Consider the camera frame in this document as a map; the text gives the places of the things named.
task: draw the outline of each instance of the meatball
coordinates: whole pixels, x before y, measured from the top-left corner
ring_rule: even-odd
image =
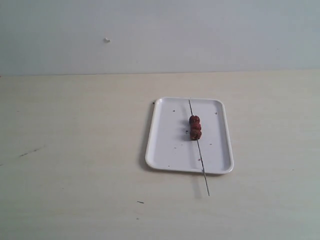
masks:
[[[201,125],[199,122],[194,122],[194,123],[191,123],[190,128],[196,129],[196,130],[201,130]]]
[[[189,118],[189,124],[193,124],[193,123],[200,123],[200,118],[198,116],[192,115]]]
[[[191,140],[199,140],[201,137],[201,131],[197,129],[191,129],[190,131],[190,139]]]

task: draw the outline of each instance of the table surface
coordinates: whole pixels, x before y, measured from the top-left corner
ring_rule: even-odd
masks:
[[[0,78],[0,239],[318,240],[320,70]],[[154,100],[225,104],[234,170],[153,171]]]

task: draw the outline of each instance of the rectangular plastic tray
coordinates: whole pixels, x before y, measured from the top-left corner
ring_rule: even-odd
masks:
[[[154,169],[202,173],[197,141],[190,140],[189,100],[200,118],[199,146],[205,172],[227,174],[234,167],[226,111],[215,99],[163,97],[155,102],[146,163]]]

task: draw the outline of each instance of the white wall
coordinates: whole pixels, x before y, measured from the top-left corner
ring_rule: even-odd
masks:
[[[319,0],[0,2],[0,75],[320,68],[319,43]]]

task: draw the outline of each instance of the tray rim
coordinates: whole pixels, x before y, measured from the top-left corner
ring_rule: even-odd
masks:
[[[221,171],[217,171],[217,172],[205,172],[208,175],[223,175],[223,174],[228,174],[230,173],[235,166],[235,162],[234,162],[234,156],[233,156],[233,151],[232,151],[232,146],[231,146],[231,140],[230,140],[230,133],[229,133],[229,127],[228,127],[228,122],[227,122],[227,115],[226,115],[226,108],[225,105],[222,101],[215,99],[215,98],[202,98],[202,97],[171,97],[171,96],[163,96],[158,98],[155,102],[154,102],[154,109],[153,109],[153,113],[152,113],[152,119],[151,119],[151,126],[150,126],[150,130],[149,130],[149,135],[148,135],[148,142],[146,145],[146,151],[145,151],[145,162],[146,164],[152,168],[152,169],[156,169],[156,170],[161,170],[161,171],[172,171],[172,172],[182,172],[182,173],[202,173],[203,171],[201,169],[190,169],[190,170],[178,170],[178,169],[164,169],[164,168],[160,168],[157,167],[156,165],[154,165],[153,161],[150,161],[148,155],[150,153],[150,144],[151,144],[151,139],[153,137],[153,132],[154,129],[156,128],[156,124],[155,124],[155,115],[157,114],[157,107],[159,106],[159,103],[163,100],[163,99],[179,99],[179,100],[207,100],[207,101],[216,101],[218,103],[221,104],[222,106],[222,112],[223,112],[223,121],[224,121],[224,130],[226,133],[226,138],[227,138],[227,145],[228,145],[228,149],[229,149],[229,156],[230,156],[230,167],[226,170],[221,170]]]

